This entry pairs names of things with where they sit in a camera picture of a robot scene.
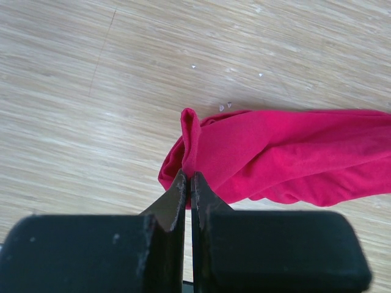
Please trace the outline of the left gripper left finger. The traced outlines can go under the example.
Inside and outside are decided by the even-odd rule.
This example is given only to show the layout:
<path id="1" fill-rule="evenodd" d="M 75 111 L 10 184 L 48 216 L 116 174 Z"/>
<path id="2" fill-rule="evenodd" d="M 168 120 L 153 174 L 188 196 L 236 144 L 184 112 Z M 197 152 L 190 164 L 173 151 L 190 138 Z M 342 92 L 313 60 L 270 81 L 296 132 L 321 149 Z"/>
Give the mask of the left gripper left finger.
<path id="1" fill-rule="evenodd" d="M 180 292 L 187 178 L 138 215 L 32 215 L 1 248 L 2 292 Z"/>

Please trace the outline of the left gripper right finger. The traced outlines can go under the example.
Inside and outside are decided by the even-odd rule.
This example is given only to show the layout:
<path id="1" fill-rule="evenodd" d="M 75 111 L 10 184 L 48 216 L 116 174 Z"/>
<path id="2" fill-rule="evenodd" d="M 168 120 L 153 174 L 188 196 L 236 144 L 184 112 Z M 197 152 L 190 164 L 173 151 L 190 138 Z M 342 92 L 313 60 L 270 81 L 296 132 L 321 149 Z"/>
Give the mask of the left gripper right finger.
<path id="1" fill-rule="evenodd" d="M 332 211 L 235 210 L 191 179 L 195 292 L 365 292 L 372 273 L 347 219 Z"/>

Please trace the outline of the crimson t shirt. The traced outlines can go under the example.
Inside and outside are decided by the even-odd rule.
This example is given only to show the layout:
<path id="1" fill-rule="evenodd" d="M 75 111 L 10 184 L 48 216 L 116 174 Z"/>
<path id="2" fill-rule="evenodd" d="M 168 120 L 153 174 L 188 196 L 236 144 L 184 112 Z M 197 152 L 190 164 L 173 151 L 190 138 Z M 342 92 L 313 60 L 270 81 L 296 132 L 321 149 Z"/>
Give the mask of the crimson t shirt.
<path id="1" fill-rule="evenodd" d="M 269 199 L 332 206 L 390 192 L 390 114 L 375 110 L 244 110 L 200 120 L 181 114 L 182 135 L 159 171 L 203 173 L 227 203 Z"/>

